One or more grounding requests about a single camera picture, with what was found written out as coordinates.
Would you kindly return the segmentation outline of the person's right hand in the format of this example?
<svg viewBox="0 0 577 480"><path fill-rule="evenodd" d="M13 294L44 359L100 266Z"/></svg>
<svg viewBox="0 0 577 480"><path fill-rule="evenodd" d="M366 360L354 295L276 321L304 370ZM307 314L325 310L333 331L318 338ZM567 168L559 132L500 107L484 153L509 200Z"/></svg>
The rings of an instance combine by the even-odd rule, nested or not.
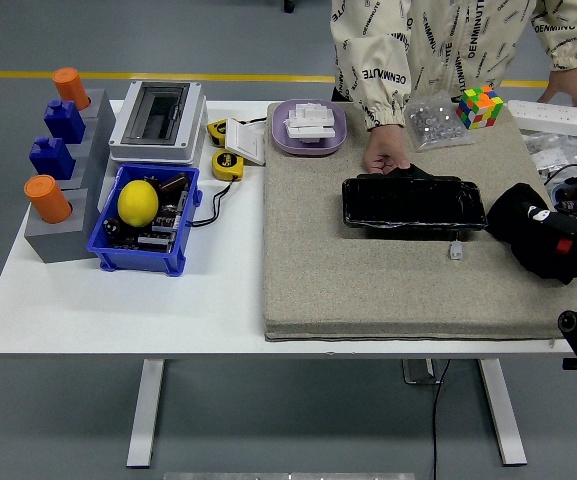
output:
<svg viewBox="0 0 577 480"><path fill-rule="evenodd" d="M405 151L405 130L397 124L382 125L370 130L363 165L370 174L389 174L408 169L410 160Z"/></svg>

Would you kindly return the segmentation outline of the person's left hand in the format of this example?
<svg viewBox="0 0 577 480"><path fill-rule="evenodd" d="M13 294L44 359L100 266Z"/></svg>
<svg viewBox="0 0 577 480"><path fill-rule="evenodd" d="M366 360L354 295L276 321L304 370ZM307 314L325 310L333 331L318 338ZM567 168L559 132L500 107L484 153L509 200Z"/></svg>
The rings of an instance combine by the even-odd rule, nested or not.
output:
<svg viewBox="0 0 577 480"><path fill-rule="evenodd" d="M548 85L538 98L538 102L549 103L558 93L569 95L572 106L577 107L577 67L569 70L551 71Z"/></svg>

